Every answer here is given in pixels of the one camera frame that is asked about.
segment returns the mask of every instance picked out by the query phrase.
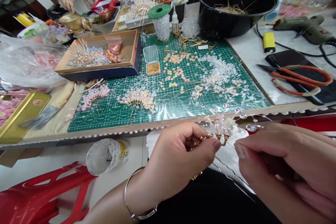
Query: cylinder of beads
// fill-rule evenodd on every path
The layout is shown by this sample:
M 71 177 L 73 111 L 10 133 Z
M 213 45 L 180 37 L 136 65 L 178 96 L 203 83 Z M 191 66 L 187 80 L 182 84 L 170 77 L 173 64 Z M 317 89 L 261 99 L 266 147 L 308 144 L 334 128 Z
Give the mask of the cylinder of beads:
M 168 41 L 170 37 L 169 14 L 158 19 L 153 19 L 153 23 L 158 40 L 162 42 Z

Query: hand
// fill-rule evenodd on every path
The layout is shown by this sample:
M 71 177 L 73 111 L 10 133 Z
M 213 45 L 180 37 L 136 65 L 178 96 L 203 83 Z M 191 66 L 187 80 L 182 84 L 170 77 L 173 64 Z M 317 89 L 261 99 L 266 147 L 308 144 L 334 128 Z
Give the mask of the hand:
M 221 147 L 217 139 L 205 139 L 198 148 L 187 152 L 193 142 L 207 134 L 193 122 L 182 122 L 163 130 L 149 162 L 140 172 L 137 186 L 134 186 L 143 191 L 143 204 L 147 204 L 147 208 L 155 207 L 182 191 L 195 175 L 211 165 Z
M 74 7 L 74 3 L 70 0 L 61 0 L 60 1 L 60 5 L 62 5 L 62 7 L 68 11 L 71 11 L 71 12 L 75 12 L 76 9 Z
M 269 124 L 235 147 L 240 172 L 282 223 L 336 221 L 336 141 Z M 294 172 L 302 179 L 294 180 Z

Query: floor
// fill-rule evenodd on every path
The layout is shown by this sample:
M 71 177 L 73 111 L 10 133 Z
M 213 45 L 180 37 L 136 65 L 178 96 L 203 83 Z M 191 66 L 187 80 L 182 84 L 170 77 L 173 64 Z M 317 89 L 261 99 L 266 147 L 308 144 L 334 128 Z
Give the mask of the floor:
M 132 172 L 146 165 L 148 158 L 146 137 L 140 136 L 122 140 L 130 144 L 127 161 L 115 167 L 111 172 L 102 174 L 93 180 L 86 194 L 86 206 L 92 207 L 95 205 L 108 191 L 128 179 Z M 0 166 L 0 191 L 30 178 L 62 168 L 75 161 L 85 164 L 86 154 L 93 144 L 84 143 L 45 148 L 38 157 L 18 160 L 13 168 Z M 61 223 L 69 216 L 69 209 L 72 208 L 77 192 L 78 189 L 73 189 L 60 197 L 62 200 L 60 215 L 53 218 L 50 221 L 51 224 Z

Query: green glue gun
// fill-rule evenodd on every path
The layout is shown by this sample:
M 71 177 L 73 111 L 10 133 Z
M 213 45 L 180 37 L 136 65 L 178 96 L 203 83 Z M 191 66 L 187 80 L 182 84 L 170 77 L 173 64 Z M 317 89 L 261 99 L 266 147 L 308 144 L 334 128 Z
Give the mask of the green glue gun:
M 274 30 L 294 30 L 297 37 L 305 37 L 311 44 L 319 45 L 325 42 L 335 41 L 334 36 L 323 29 L 322 24 L 324 18 L 322 16 L 314 16 L 312 18 L 303 17 L 287 17 L 279 19 L 273 26 Z

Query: black phone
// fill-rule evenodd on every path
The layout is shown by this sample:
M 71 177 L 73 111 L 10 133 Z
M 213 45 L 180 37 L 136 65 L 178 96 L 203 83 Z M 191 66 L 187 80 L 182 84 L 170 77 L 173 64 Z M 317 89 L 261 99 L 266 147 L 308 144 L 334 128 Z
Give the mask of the black phone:
M 313 62 L 307 60 L 302 54 L 298 53 L 295 50 L 288 50 L 283 52 L 278 52 L 274 54 L 270 54 L 266 57 L 266 61 L 273 67 L 286 67 L 289 65 L 308 65 L 312 67 L 318 67 Z M 316 81 L 325 82 L 325 77 L 313 70 L 308 69 L 291 69 L 291 71 L 296 72 L 300 75 L 303 75 L 309 79 L 313 79 Z M 288 81 L 297 91 L 299 92 L 309 92 L 312 89 L 295 83 Z M 315 105 L 324 105 L 325 103 L 333 103 L 336 102 L 336 81 L 329 84 L 328 86 L 321 86 L 321 92 L 315 96 L 306 97 L 310 102 Z

